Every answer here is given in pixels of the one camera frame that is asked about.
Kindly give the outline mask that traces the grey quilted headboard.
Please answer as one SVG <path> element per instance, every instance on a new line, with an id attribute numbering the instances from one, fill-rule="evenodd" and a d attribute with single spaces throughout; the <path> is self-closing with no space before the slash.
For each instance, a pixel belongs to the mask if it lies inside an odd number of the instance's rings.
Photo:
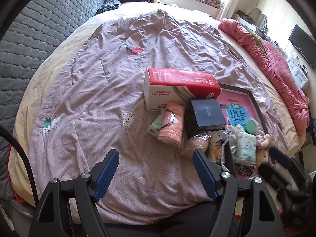
<path id="1" fill-rule="evenodd" d="M 34 87 L 44 61 L 93 17 L 104 0 L 23 0 L 1 38 L 1 127 L 20 144 L 1 139 L 1 198 L 33 203 L 28 146 L 42 89 Z"/>

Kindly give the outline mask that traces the red white tissue pack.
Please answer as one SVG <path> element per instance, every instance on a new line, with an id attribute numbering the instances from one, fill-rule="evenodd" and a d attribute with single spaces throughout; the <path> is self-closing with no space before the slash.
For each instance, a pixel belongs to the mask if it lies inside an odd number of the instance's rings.
<path id="1" fill-rule="evenodd" d="M 159 111 L 174 102 L 186 105 L 194 98 L 217 98 L 222 89 L 213 75 L 203 72 L 150 67 L 144 79 L 147 111 Z"/>

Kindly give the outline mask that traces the peach item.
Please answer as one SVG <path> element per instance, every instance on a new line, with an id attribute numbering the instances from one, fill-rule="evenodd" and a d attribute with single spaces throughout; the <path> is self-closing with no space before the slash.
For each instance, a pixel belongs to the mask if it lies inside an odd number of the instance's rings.
<path id="1" fill-rule="evenodd" d="M 183 146 L 178 150 L 176 156 L 183 159 L 192 159 L 193 152 L 196 149 L 202 150 L 204 153 L 209 146 L 209 140 L 212 136 L 209 133 L 200 133 L 185 141 Z"/>

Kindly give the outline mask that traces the leopard print scrunchie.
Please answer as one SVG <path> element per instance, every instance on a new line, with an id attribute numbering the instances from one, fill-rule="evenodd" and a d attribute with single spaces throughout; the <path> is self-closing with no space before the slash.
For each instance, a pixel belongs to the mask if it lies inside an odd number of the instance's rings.
<path id="1" fill-rule="evenodd" d="M 242 165 L 235 163 L 235 171 L 237 176 L 248 178 L 252 176 L 253 172 L 256 169 L 256 165 Z"/>

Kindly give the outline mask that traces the black television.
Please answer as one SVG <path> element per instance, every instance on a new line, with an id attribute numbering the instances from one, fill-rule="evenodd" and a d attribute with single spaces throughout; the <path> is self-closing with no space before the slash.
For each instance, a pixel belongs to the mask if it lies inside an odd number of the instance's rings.
<path id="1" fill-rule="evenodd" d="M 316 43 L 314 38 L 301 29 L 299 25 L 295 25 L 288 40 L 305 58 L 310 67 L 315 69 Z"/>

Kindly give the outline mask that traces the lilac dotted bed sheet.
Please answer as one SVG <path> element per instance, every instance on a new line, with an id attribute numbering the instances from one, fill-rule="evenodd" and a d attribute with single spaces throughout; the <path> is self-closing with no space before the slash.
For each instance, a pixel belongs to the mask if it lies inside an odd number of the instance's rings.
<path id="1" fill-rule="evenodd" d="M 208 200 L 192 162 L 148 134 L 156 116 L 144 104 L 149 67 L 210 73 L 250 90 L 276 146 L 288 150 L 281 117 L 250 56 L 212 24 L 159 9 L 104 23 L 55 78 L 29 145 L 39 195 L 51 178 L 75 179 L 115 148 L 119 165 L 98 203 L 104 222 L 151 224 Z"/>

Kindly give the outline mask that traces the green white tissue packet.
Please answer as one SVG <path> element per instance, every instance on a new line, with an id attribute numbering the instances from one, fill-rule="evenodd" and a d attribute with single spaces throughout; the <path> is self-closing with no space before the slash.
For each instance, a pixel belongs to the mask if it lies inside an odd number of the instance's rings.
<path id="1" fill-rule="evenodd" d="M 165 117 L 165 109 L 159 111 L 155 120 L 149 126 L 148 133 L 156 139 L 159 136 L 159 132 L 161 130 L 164 117 Z"/>

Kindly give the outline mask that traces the dark shallow tray box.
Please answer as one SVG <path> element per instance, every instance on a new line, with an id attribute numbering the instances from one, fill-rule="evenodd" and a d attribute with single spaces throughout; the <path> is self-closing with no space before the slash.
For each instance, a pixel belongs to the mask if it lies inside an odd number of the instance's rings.
<path id="1" fill-rule="evenodd" d="M 226 120 L 221 134 L 224 144 L 229 146 L 229 153 L 222 155 L 222 162 L 232 163 L 237 177 L 249 178 L 267 161 L 266 149 L 273 136 L 268 133 L 250 91 L 228 85 L 222 88 L 217 101 Z"/>

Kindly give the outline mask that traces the white drawer cabinet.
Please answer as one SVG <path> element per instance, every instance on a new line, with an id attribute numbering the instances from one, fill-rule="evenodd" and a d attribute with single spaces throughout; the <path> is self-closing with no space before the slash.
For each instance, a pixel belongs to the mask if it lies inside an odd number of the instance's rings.
<path id="1" fill-rule="evenodd" d="M 287 58 L 287 64 L 296 85 L 305 90 L 309 86 L 308 71 L 304 65 L 299 62 L 300 57 L 293 51 Z"/>

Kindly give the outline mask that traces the cream plush bear toy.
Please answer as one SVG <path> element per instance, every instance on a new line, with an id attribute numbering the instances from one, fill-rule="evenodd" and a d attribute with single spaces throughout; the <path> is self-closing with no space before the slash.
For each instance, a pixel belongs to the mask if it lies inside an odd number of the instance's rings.
<path id="1" fill-rule="evenodd" d="M 274 146 L 274 137 L 272 134 L 265 134 L 259 131 L 256 135 L 256 163 L 259 166 L 262 163 L 268 163 L 268 150 Z"/>

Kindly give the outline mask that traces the pink and blue book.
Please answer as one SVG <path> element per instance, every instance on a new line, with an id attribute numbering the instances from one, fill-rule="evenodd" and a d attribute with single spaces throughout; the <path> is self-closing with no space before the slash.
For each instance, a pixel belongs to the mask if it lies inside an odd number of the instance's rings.
<path id="1" fill-rule="evenodd" d="M 221 95 L 217 98 L 217 101 L 226 119 L 226 126 L 236 126 L 237 124 L 240 124 L 246 131 L 246 121 L 250 118 L 253 118 L 259 124 L 257 131 L 264 130 L 262 127 L 261 120 L 259 119 L 259 111 L 256 109 L 256 104 L 251 100 L 250 95 L 245 93 L 224 90 L 222 91 Z M 237 143 L 236 137 L 233 134 L 229 139 L 229 145 L 232 153 L 233 166 L 235 168 Z"/>

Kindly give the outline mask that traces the pink quilted blanket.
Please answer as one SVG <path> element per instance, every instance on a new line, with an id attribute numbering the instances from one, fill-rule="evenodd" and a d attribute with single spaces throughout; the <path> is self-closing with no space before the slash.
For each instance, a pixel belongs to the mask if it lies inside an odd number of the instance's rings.
<path id="1" fill-rule="evenodd" d="M 283 99 L 298 135 L 304 135 L 309 125 L 308 104 L 284 56 L 270 42 L 234 19 L 221 19 L 218 28 L 235 39 L 253 58 Z"/>

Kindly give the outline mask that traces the pink towel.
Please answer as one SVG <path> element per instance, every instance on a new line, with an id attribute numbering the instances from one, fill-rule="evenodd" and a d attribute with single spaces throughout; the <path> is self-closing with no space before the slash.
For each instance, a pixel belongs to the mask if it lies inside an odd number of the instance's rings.
<path id="1" fill-rule="evenodd" d="M 183 105 L 169 101 L 159 131 L 158 140 L 163 143 L 180 146 L 184 128 L 185 108 Z"/>

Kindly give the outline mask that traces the dark navy box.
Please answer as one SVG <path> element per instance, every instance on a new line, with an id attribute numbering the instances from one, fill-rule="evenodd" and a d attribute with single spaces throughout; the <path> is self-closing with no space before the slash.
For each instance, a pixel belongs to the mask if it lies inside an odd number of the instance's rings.
<path id="1" fill-rule="evenodd" d="M 184 119 L 188 138 L 206 131 L 222 130 L 226 125 L 216 99 L 191 99 L 186 106 Z"/>

